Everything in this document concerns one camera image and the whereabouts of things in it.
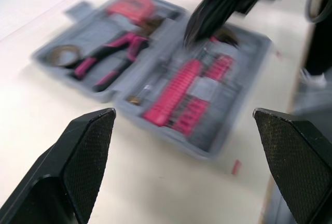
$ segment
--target screwdriver bit set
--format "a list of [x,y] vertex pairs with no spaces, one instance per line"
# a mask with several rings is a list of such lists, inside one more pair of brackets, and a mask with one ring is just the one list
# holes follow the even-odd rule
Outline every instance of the screwdriver bit set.
[[162,0],[70,9],[76,23],[33,55],[45,71],[205,159],[221,151],[271,41],[225,25],[183,47],[189,14]]

